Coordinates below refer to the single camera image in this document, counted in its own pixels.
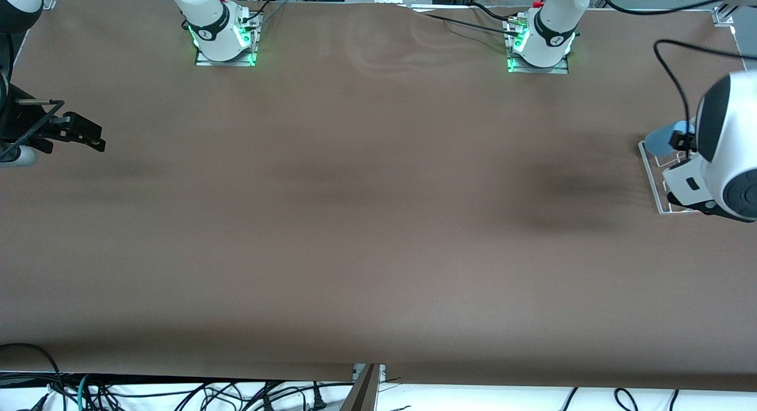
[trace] metal bracket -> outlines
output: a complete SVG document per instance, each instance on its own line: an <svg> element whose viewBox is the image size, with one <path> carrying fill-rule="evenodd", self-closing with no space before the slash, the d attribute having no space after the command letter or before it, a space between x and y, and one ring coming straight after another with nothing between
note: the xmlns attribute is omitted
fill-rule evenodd
<svg viewBox="0 0 757 411"><path fill-rule="evenodd" d="M665 182L664 177L662 177L662 172L666 168L675 166L676 164L682 162L686 153L683 151L676 152L673 154L673 157L671 157L671 159L667 161L660 161L660 159L655 156L652 156L654 159L651 160L649 158L651 154L646 152L644 141L639 142L639 152L641 152L641 160L644 163L646 176L649 179L649 187L652 188L652 196L654 196L657 212L663 215L697 212L693 211L692 209L687 209L686 207L676 206L675 204L670 203L670 201L668 201L668 192L670 192L670 189L668 188L668 183Z"/></svg>
<svg viewBox="0 0 757 411"><path fill-rule="evenodd" d="M242 7L242 16L249 17L250 12L247 7ZM262 31L263 13L258 13L256 17L253 17L243 28L248 30L240 32L242 40L249 41L251 44L249 47L241 51L235 58L227 61L214 61L209 60L202 52L195 42L197 47L197 55L195 55L195 65L197 66L255 66L257 64L257 48L260 45L260 32Z"/></svg>
<svg viewBox="0 0 757 411"><path fill-rule="evenodd" d="M523 32L526 30L525 26L522 25L522 23L518 23L516 25L511 25L508 21L502 21L502 29L505 31L515 31L521 35L524 35ZM508 72L529 72L533 74L568 74L568 57L563 56L562 59L560 59L560 62L557 63L555 66L547 67L547 68L541 68L539 66L533 66L530 65L530 63L527 63L523 59L523 56L520 56L519 53L515 51L515 47L520 45L520 41L523 39L522 37L513 37L508 34L504 34L505 36L505 47L507 50L507 71Z"/></svg>
<svg viewBox="0 0 757 411"><path fill-rule="evenodd" d="M52 10L55 7L57 0L43 0L43 9Z"/></svg>
<svg viewBox="0 0 757 411"><path fill-rule="evenodd" d="M729 27L733 25L732 15L736 12L736 10L740 8L741 6L735 6L733 4L723 2L720 6L712 9L710 11L710 14L712 15L712 22L714 23L714 26Z"/></svg>
<svg viewBox="0 0 757 411"><path fill-rule="evenodd" d="M374 411L379 383L386 379L386 367L382 364L355 364L352 379L355 376L357 381L339 411Z"/></svg>

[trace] teal cable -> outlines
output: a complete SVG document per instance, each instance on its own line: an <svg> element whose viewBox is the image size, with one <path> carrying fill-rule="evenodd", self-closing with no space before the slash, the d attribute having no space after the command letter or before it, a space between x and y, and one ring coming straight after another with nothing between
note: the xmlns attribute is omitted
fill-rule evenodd
<svg viewBox="0 0 757 411"><path fill-rule="evenodd" d="M87 382L87 377L89 377L89 374L82 377L82 381L79 382L79 389L76 392L76 403L79 404L79 411L84 411L84 384Z"/></svg>

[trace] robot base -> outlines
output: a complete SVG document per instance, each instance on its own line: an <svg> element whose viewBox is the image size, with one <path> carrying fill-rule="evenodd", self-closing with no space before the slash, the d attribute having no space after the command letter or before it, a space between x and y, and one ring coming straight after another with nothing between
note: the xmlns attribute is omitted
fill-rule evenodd
<svg viewBox="0 0 757 411"><path fill-rule="evenodd" d="M674 153L670 160L661 161L646 151L644 141L639 142L639 152L641 153L641 160L644 163L644 169L646 169L646 176L649 179L649 186L652 188L652 196L655 199L657 212L664 215L697 213L698 211L677 206L668 201L668 192L670 190L665 179L662 177L662 172L668 167L682 162L686 153L679 151Z"/></svg>
<svg viewBox="0 0 757 411"><path fill-rule="evenodd" d="M250 16L250 10L247 7L242 8L243 17ZM241 32L240 36L244 40L249 40L251 43L249 47L241 51L239 55L227 61L214 61L207 58L200 52L199 47L195 43L195 47L198 47L197 55L195 55L195 65L197 66L255 66L257 63L257 47L260 44L260 31L263 23L262 13L256 17L247 21L243 25L243 28L249 29L249 31Z"/></svg>
<svg viewBox="0 0 757 411"><path fill-rule="evenodd" d="M522 33L523 30L522 25L510 25L508 21L502 21L502 29L505 31L515 31L517 33ZM566 56L562 57L562 60L560 60L559 63L557 63L556 66L551 66L547 68L541 68L538 66L530 65L530 63L527 63L522 56L520 56L516 51L514 51L514 47L516 47L516 42L519 41L519 37L513 37L507 34L504 34L505 36L505 47L507 49L507 71L508 72L530 72L534 74L568 74L568 58Z"/></svg>

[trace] brown paper sheet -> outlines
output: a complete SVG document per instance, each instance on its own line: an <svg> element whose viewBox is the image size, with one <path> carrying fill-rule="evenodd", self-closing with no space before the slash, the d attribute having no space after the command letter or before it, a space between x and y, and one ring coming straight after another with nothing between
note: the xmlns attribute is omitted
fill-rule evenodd
<svg viewBox="0 0 757 411"><path fill-rule="evenodd" d="M0 340L92 373L757 385L757 230L657 215L635 147L683 116L654 39L735 49L708 13L590 11L549 76L390 5L287 5L249 69L193 66L181 20L59 0L31 31L14 82L108 149L0 171ZM693 104L741 68L665 54Z"/></svg>

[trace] white floor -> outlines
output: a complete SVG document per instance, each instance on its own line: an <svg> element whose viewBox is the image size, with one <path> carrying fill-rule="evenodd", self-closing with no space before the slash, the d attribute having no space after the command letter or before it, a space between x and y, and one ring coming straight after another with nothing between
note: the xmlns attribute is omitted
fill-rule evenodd
<svg viewBox="0 0 757 411"><path fill-rule="evenodd" d="M292 383L293 386L310 386L311 382ZM114 393L154 394L192 390L197 384L146 384L114 387ZM239 384L243 395L254 394L262 384ZM327 403L334 404L335 409L346 398L350 387L325 387L322 397ZM376 411L396 411L409 406L408 411L558 411L562 409L570 387L486 387L486 386L446 386L424 384L382 384L378 394ZM668 411L672 391L651 389L629 389L638 404L639 411ZM0 389L0 411L19 411L29 409L46 389ZM185 411L200 409L203 395L197 395ZM171 411L184 398L184 395L154 398L121 398L122 408L126 411ZM306 395L308 408L313 404L311 392ZM633 409L630 401L625 400L628 408ZM62 409L60 395L51 395L45 411ZM293 394L284 400L273 402L275 411L299 411L302 409L302 396ZM69 401L68 410L75 411L76 403ZM208 406L208 411L233 411L232 405L219 400ZM613 389L579 389L570 411L622 411L613 397ZM683 390L675 403L674 411L754 411L757 409L757 393L713 392Z"/></svg>

